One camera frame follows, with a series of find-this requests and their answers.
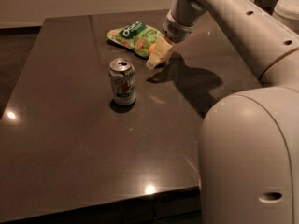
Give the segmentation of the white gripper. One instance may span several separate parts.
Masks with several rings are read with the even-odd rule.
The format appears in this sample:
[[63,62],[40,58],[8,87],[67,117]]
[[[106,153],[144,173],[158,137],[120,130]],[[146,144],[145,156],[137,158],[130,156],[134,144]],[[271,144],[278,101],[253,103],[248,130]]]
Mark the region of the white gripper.
[[158,38],[154,51],[146,61],[148,69],[154,69],[163,63],[172,48],[172,42],[179,43],[185,40],[192,32],[193,27],[194,25],[184,25],[176,21],[171,11],[168,11],[163,22],[163,32],[168,39],[165,36]]

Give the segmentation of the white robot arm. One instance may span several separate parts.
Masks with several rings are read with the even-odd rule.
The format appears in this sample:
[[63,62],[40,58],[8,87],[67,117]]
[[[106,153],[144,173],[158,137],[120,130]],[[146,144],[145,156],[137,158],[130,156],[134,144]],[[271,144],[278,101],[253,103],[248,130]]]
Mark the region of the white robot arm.
[[262,87],[221,99],[204,118],[203,224],[299,224],[299,37],[249,0],[177,0],[164,34],[183,41],[204,13]]

